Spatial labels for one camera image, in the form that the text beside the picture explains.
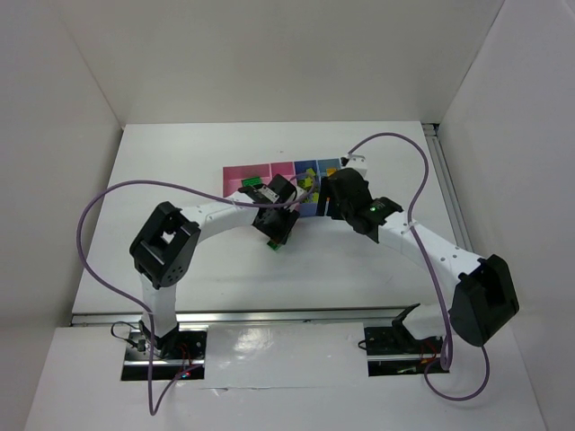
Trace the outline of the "green lego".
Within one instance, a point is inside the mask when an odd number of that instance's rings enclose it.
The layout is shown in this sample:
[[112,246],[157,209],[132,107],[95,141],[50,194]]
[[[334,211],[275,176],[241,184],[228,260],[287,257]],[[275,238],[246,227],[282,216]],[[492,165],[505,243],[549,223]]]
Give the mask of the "green lego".
[[281,243],[274,242],[274,241],[272,241],[272,240],[269,240],[269,241],[267,242],[267,246],[268,246],[269,248],[271,248],[272,250],[274,250],[274,251],[278,251],[278,250],[282,247],[282,244],[281,244]]

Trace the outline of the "long green lego brick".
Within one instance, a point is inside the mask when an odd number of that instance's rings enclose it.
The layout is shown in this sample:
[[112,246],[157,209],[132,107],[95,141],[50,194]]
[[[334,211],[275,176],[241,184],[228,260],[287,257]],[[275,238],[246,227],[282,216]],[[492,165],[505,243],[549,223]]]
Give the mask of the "long green lego brick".
[[250,178],[242,179],[243,187],[257,187],[263,184],[262,178],[260,176],[253,176]]

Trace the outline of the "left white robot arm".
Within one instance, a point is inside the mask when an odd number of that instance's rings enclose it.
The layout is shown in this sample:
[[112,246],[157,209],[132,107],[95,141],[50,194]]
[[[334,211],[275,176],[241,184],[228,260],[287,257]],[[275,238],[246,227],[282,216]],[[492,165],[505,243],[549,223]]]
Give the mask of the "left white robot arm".
[[305,191],[280,174],[268,184],[243,186],[225,202],[175,207],[159,204],[129,248],[140,275],[142,298],[148,308],[140,331],[164,357],[179,337],[176,286],[186,275],[196,247],[237,227],[252,226],[271,243],[283,245],[299,218],[295,200]]

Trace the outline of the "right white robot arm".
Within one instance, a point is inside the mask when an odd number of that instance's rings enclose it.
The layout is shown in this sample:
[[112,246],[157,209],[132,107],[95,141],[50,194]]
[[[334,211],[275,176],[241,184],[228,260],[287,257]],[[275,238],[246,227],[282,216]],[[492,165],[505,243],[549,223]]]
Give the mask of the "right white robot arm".
[[431,305],[412,306],[399,325],[413,339],[446,335],[482,347],[519,311],[507,262],[465,251],[416,221],[389,198],[373,198],[368,183],[344,168],[321,181],[319,216],[347,222],[359,234],[398,251],[423,269],[433,269],[444,295]]

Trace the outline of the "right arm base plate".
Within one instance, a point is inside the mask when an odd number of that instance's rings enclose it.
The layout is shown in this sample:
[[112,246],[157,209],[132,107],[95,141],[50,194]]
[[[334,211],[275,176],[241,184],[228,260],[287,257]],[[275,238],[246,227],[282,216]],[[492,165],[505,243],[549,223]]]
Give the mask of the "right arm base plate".
[[358,348],[367,354],[369,377],[444,374],[439,364],[443,339],[413,339],[393,327],[365,327]]

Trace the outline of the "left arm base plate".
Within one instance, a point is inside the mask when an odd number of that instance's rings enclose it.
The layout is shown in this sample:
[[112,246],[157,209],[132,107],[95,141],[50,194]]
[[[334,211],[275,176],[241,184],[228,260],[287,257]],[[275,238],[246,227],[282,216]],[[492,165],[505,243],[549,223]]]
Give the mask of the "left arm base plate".
[[[181,380],[203,380],[208,332],[206,330],[184,330],[175,343],[163,352],[153,354],[153,381],[170,381],[177,373],[185,371]],[[125,336],[126,349],[120,379],[123,382],[147,380],[150,346],[139,330]]]

